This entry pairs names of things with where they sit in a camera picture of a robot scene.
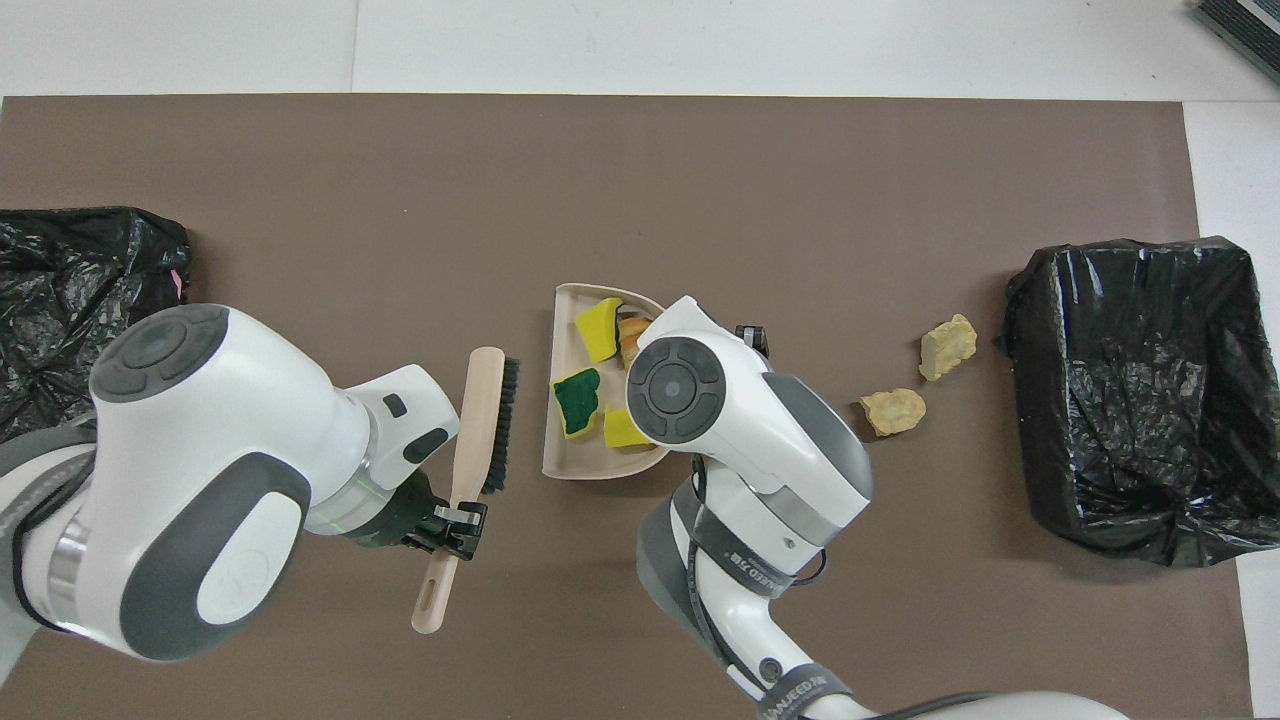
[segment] gray joint cap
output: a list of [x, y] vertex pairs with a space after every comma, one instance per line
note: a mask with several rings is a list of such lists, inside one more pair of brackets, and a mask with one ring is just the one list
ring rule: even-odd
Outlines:
[[694, 441], [724, 407], [724, 370], [696, 340], [657, 340], [631, 365], [627, 407], [649, 437], [669, 445]]
[[90, 373], [90, 388], [108, 402], [160, 395], [214, 356], [227, 337], [229, 316], [219, 305], [180, 305], [140, 320], [102, 351]]

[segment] yellow-green sponge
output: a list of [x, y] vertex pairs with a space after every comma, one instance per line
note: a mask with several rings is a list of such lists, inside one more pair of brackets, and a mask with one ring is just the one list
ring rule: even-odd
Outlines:
[[561, 410], [561, 432], [566, 438], [584, 436], [595, 427], [595, 414], [600, 409], [598, 389], [600, 372], [595, 368], [552, 380], [552, 395]]
[[626, 407], [607, 410], [604, 413], [604, 445], [609, 447], [627, 447], [632, 445], [650, 445], [649, 438], [640, 433], [631, 413]]
[[586, 356], [591, 363], [607, 360], [618, 354], [618, 307], [622, 299], [605, 297], [596, 302], [590, 310], [573, 318], [582, 343], [586, 346]]

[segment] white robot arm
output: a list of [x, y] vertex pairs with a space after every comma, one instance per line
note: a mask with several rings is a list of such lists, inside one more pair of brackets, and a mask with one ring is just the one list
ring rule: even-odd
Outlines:
[[173, 307], [95, 364], [97, 432], [0, 446], [0, 678], [37, 624], [154, 661], [210, 650], [275, 588], [298, 534], [468, 557], [483, 516], [415, 473], [458, 432], [416, 365], [338, 389], [248, 315]]
[[765, 720], [1124, 720], [1064, 693], [974, 694], [878, 715], [769, 618], [769, 603], [872, 497], [867, 452], [800, 379], [707, 316], [691, 297], [639, 340], [627, 407], [658, 445], [692, 452], [694, 477], [641, 525], [649, 596], [756, 701]]

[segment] wooden brush handle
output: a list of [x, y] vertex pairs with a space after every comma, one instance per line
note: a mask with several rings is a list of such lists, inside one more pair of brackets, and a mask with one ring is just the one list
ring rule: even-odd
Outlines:
[[[467, 383], [462, 391], [458, 442], [453, 448], [453, 483], [449, 492], [449, 505], [453, 507], [460, 502], [475, 501], [484, 489], [493, 460], [506, 364], [507, 355], [497, 347], [477, 347], [471, 351]], [[430, 634], [440, 629], [457, 569], [457, 557], [443, 551], [431, 555], [410, 620], [419, 633]]]

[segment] garbage bag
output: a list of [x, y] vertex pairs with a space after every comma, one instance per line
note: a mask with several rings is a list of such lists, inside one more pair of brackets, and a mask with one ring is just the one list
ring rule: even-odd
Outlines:
[[1006, 299], [1041, 525], [1184, 568], [1280, 544], [1280, 391], [1248, 252], [1221, 237], [1048, 247]]
[[91, 411], [93, 361], [184, 300], [189, 261], [182, 225], [133, 208], [0, 210], [0, 442]]

